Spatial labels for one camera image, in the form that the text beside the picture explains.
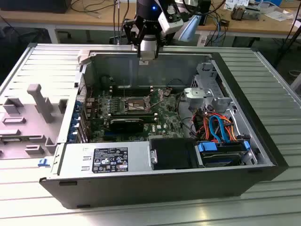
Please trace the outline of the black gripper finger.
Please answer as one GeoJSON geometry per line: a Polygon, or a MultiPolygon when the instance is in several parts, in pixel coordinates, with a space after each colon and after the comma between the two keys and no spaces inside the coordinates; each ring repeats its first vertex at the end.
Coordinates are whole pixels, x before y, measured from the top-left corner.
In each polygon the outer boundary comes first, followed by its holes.
{"type": "Polygon", "coordinates": [[[134,20],[126,20],[123,23],[123,30],[125,31],[128,44],[133,45],[137,49],[137,56],[141,57],[141,42],[144,39],[147,32],[147,23],[146,19],[137,17],[134,20]],[[132,34],[133,27],[138,28],[137,36],[132,34]]]}
{"type": "Polygon", "coordinates": [[[151,50],[154,52],[154,58],[158,58],[159,49],[168,44],[167,37],[163,32],[159,22],[150,22],[148,26],[148,39],[151,42],[151,50]]]}

